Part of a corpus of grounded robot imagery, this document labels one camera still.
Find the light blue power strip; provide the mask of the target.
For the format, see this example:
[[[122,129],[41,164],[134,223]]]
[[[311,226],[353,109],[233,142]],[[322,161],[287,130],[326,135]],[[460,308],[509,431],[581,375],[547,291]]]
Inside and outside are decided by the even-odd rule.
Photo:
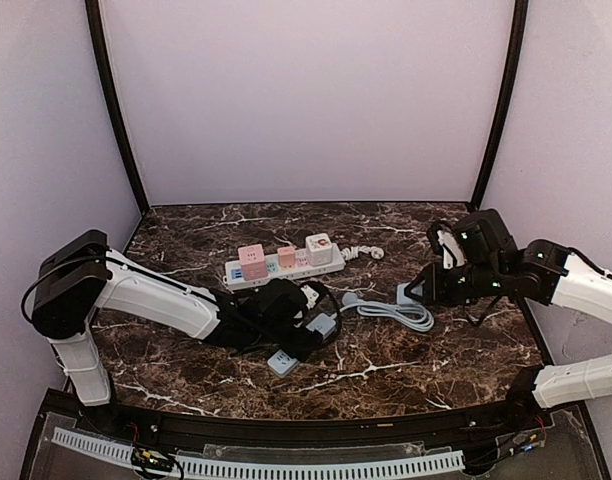
[[[336,327],[336,316],[326,313],[320,313],[306,325],[306,329],[309,332],[320,333],[324,340],[327,340],[335,332]],[[267,360],[267,366],[280,378],[286,377],[299,364],[300,361],[297,358],[291,357],[283,350],[276,351],[275,354]]]

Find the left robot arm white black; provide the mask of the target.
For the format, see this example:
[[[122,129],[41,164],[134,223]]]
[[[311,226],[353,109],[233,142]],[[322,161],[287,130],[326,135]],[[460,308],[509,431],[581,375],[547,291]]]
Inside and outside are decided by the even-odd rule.
[[[92,229],[42,262],[20,309],[52,345],[80,403],[99,407],[111,403],[114,387],[90,331],[98,310],[134,315],[237,353],[276,345],[304,362],[341,331],[339,315],[321,327],[309,317],[331,297],[318,281],[272,279],[249,295],[191,286],[127,259]]]

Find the blue usb charger plug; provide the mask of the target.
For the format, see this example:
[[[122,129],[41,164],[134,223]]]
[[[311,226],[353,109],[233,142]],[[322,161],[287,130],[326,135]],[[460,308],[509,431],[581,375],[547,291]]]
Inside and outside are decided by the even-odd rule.
[[[417,285],[415,286],[411,293],[413,297],[409,297],[405,294],[405,289],[408,287],[408,283],[401,283],[397,286],[396,290],[396,303],[398,305],[413,305],[419,304],[419,297],[423,295],[423,286]]]

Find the pink cube socket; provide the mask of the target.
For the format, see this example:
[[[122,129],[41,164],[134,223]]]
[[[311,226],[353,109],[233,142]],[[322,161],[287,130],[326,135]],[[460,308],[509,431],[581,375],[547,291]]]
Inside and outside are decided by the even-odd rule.
[[[266,256],[261,244],[239,247],[238,259],[246,281],[265,278],[268,275]]]

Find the pink usb charger plug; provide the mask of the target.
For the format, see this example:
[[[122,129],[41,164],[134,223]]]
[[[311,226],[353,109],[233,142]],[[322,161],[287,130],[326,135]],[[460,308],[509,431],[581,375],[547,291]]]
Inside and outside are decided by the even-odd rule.
[[[278,265],[281,269],[292,269],[296,266],[296,248],[284,246],[277,249]]]

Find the white cube socket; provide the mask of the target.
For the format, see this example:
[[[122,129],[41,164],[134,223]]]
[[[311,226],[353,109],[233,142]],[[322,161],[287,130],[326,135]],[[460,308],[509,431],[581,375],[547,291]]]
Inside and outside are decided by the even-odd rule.
[[[333,260],[333,243],[326,233],[307,236],[305,249],[308,263],[313,267],[328,265]]]

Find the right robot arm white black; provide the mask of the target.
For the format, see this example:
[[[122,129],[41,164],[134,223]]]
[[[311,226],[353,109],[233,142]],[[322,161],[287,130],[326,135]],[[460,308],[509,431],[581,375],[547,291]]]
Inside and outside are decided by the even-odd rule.
[[[576,310],[612,325],[612,272],[575,248],[545,239],[520,249],[495,209],[453,225],[437,221],[427,237],[438,260],[401,293],[425,306],[467,306],[488,298],[530,299]],[[526,411],[612,396],[612,354],[563,366],[525,367],[506,400]]]

